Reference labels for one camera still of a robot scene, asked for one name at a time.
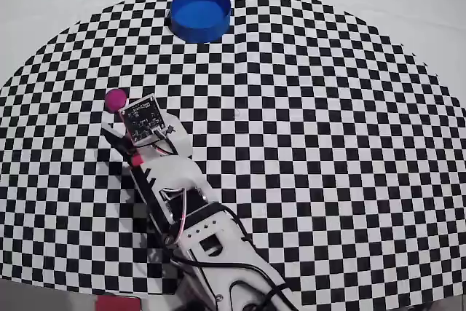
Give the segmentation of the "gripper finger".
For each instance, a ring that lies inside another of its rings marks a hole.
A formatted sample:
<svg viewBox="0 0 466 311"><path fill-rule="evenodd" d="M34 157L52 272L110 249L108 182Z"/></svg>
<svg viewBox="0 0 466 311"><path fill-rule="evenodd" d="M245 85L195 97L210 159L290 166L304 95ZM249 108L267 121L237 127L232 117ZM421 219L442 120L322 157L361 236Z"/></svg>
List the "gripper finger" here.
<svg viewBox="0 0 466 311"><path fill-rule="evenodd" d="M143 158L134 146L133 142L126 136L119 134L109 124L103 122L101 134L105 137L112 148L116 149L123 160L131 167L139 167L143 164Z"/></svg>
<svg viewBox="0 0 466 311"><path fill-rule="evenodd" d="M172 142L179 155L192 155L191 136L187 133L179 118L163 113L165 136Z"/></svg>

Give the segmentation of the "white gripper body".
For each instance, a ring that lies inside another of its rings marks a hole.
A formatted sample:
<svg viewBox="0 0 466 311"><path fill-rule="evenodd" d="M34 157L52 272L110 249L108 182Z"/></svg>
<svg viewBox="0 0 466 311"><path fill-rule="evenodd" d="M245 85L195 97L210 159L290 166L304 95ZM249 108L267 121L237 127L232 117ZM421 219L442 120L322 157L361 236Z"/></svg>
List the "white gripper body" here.
<svg viewBox="0 0 466 311"><path fill-rule="evenodd" d="M133 168L133 178L144 195L153 194L161 200L163 189L198 189L210 200L210 184L197 163L179 155L161 156Z"/></svg>

